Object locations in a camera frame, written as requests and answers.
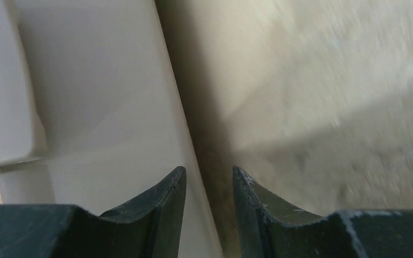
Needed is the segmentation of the beige translucent tool box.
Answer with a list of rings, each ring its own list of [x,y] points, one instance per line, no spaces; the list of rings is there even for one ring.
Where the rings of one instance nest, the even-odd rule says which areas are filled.
[[[0,1],[0,204],[100,216],[178,166],[177,257],[222,257],[153,1]]]

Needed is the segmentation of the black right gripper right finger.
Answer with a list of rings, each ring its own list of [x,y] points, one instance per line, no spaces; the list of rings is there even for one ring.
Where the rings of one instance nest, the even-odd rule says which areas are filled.
[[[280,198],[240,167],[233,196],[242,257],[413,257],[413,210],[322,217]]]

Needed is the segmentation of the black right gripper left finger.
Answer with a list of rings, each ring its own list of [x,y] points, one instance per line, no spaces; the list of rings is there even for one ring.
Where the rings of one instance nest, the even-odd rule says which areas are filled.
[[[187,174],[96,216],[66,204],[0,204],[0,257],[177,257]]]

